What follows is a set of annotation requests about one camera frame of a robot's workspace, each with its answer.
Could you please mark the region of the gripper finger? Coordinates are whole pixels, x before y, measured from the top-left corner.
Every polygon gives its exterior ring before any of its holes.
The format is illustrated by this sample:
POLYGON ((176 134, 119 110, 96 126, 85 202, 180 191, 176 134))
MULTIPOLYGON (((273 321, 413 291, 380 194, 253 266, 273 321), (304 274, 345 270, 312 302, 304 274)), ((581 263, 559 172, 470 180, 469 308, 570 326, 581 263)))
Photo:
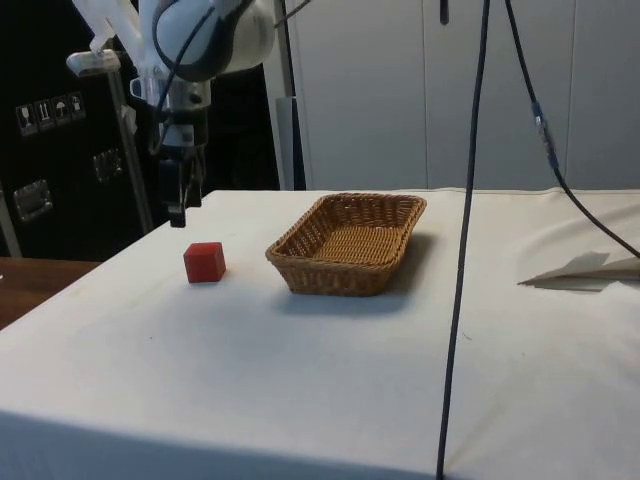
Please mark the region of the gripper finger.
POLYGON ((198 146, 194 149, 191 162, 189 189, 187 194, 187 207, 199 208, 202 205, 202 187, 205 178, 204 148, 198 146))
POLYGON ((166 149, 162 158, 162 203, 172 227, 186 225, 187 167, 179 149, 166 149))

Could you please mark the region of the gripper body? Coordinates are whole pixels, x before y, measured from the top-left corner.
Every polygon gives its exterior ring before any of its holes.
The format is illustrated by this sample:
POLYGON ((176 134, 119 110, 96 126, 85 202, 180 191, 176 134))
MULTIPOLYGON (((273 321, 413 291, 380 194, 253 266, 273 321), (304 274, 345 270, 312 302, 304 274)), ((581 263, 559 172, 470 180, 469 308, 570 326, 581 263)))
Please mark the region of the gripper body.
POLYGON ((206 110, 176 112, 159 126, 160 145, 167 148, 203 147, 209 141, 206 110))

